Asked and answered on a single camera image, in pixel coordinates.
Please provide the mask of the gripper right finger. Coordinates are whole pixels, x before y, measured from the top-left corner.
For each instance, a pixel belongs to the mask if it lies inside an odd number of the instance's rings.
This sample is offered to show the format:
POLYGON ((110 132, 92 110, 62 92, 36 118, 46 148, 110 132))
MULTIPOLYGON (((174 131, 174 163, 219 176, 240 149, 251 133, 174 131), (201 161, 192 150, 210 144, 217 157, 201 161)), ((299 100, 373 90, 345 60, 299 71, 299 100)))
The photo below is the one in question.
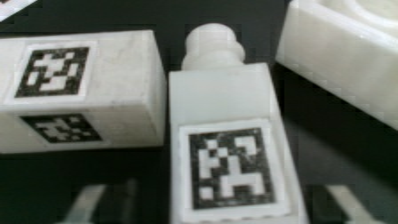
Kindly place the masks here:
POLYGON ((311 224, 386 224, 373 217, 347 185, 307 187, 307 212, 311 224))

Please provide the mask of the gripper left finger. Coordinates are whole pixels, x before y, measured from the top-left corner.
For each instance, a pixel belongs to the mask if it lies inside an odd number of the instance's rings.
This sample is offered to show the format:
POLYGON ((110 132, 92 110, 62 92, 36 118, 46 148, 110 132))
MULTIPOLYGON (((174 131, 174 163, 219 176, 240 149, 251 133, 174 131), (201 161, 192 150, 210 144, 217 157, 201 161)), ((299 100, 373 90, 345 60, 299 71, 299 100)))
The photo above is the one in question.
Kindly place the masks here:
POLYGON ((135 179, 121 184, 87 185, 59 224, 135 224, 137 193, 135 179))

